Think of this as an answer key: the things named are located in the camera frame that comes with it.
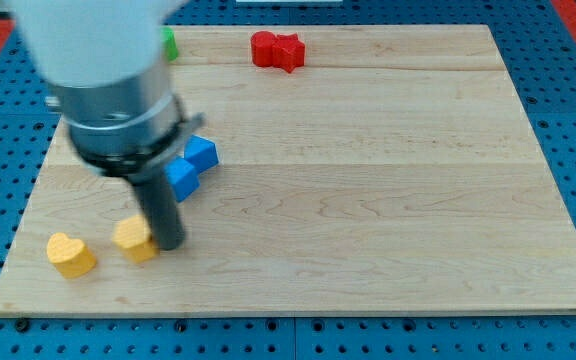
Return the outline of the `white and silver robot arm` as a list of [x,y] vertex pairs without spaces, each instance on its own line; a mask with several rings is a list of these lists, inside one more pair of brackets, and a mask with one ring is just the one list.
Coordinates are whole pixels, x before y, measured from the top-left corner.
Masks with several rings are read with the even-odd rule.
[[183,0],[9,0],[78,155],[103,176],[144,181],[199,125],[174,94],[162,40]]

